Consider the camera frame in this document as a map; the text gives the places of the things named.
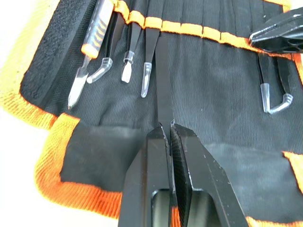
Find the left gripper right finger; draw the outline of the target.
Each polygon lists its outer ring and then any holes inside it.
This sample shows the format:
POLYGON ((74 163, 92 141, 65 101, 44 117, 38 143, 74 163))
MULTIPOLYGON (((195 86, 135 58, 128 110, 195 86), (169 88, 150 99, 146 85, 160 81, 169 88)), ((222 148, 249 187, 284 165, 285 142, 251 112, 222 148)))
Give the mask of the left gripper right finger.
POLYGON ((197 135, 177 124, 170 134, 181 226, 248 226, 225 170, 197 135))

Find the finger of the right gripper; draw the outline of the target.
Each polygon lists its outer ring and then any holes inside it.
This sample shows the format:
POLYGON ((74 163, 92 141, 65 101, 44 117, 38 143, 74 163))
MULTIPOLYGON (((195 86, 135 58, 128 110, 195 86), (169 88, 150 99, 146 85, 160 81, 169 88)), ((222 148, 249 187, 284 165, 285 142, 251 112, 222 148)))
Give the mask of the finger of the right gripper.
POLYGON ((303 8, 290 10, 266 21, 257 29, 258 35, 281 35, 303 25, 303 8))
POLYGON ((249 44, 270 53, 302 53, 303 30, 255 32, 250 35, 249 44))

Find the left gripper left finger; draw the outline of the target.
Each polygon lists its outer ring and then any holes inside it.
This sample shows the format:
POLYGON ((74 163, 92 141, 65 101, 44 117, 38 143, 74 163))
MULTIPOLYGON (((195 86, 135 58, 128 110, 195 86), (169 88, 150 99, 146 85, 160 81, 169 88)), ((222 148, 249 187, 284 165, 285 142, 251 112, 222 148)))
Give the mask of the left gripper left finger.
POLYGON ((118 225, 120 227, 169 227, 171 178, 167 138, 162 127, 147 134, 126 172, 118 225))

